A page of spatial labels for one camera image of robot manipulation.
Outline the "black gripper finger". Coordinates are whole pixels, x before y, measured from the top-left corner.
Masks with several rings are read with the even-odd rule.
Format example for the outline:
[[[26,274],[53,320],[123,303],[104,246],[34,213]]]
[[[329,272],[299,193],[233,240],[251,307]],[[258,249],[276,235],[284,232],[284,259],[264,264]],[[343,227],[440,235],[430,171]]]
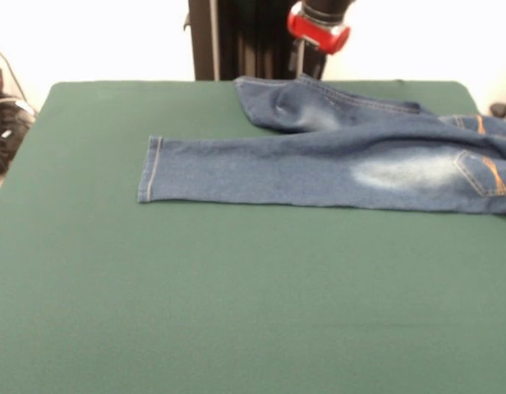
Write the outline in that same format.
[[[302,39],[295,39],[292,43],[290,53],[288,71],[294,76],[299,76],[303,70],[303,62],[305,55],[305,44]]]

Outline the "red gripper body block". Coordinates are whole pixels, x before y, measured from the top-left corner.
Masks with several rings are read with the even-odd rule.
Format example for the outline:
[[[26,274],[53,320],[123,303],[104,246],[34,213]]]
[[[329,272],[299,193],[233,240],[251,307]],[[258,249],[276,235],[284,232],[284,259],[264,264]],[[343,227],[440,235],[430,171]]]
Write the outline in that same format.
[[[287,16],[287,29],[321,53],[334,55],[347,42],[351,28],[344,23],[350,2],[296,2]]]

